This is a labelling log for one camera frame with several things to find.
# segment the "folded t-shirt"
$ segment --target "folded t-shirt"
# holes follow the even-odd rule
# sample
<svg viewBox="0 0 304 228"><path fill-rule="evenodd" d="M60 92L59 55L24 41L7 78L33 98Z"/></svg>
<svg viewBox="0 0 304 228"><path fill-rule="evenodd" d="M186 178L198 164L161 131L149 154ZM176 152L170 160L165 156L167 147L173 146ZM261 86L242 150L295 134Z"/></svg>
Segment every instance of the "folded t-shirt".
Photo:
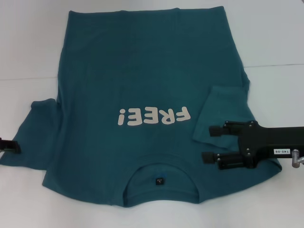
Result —
<svg viewBox="0 0 304 228"><path fill-rule="evenodd" d="M43 185L68 197L130 207L200 203L281 170L219 170L201 152L238 150L210 125L250 121L249 80L223 7L70 12L58 98L34 102L0 164L47 170Z"/></svg>

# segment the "t-shirt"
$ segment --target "t-shirt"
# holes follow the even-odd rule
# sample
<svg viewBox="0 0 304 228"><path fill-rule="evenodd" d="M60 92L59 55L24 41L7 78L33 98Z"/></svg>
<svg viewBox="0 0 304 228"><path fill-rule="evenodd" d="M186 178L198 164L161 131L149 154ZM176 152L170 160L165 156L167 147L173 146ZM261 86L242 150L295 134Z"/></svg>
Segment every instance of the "t-shirt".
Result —
<svg viewBox="0 0 304 228"><path fill-rule="evenodd" d="M219 170L202 152L238 151L209 126L250 121L249 80L223 7L68 16L57 100L33 102L0 164L47 170L65 196L131 207L151 200L200 203L281 170Z"/></svg>

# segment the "label sticker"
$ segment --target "label sticker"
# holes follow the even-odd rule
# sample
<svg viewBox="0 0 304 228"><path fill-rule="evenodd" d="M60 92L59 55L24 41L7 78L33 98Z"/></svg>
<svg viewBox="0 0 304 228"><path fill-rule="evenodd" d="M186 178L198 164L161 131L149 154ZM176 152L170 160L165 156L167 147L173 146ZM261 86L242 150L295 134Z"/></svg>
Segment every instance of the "label sticker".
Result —
<svg viewBox="0 0 304 228"><path fill-rule="evenodd" d="M274 154L290 154L290 149L274 149Z"/></svg>

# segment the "white table surface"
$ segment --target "white table surface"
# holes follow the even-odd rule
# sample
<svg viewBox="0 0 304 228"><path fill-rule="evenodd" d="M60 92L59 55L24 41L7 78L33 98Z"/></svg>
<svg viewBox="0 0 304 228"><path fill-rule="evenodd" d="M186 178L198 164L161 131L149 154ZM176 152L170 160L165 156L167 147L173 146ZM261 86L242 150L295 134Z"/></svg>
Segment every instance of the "white table surface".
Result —
<svg viewBox="0 0 304 228"><path fill-rule="evenodd" d="M265 127L304 126L301 0L2 0L0 137L14 137L32 101L56 98L57 68L69 10L220 5L226 9L251 80L248 104L256 119ZM0 227L302 228L304 166L294 169L290 159L280 162L280 174L242 192L198 205L163 200L129 209L69 199L41 186L43 171L0 166Z"/></svg>

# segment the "black clip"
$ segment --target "black clip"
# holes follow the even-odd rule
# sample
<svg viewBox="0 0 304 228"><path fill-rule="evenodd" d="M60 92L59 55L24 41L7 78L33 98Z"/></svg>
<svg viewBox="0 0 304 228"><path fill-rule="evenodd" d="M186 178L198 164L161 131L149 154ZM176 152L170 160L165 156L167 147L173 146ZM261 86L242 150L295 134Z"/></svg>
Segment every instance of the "black clip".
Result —
<svg viewBox="0 0 304 228"><path fill-rule="evenodd" d="M0 152L21 153L20 146L17 141L2 140L0 138Z"/></svg>

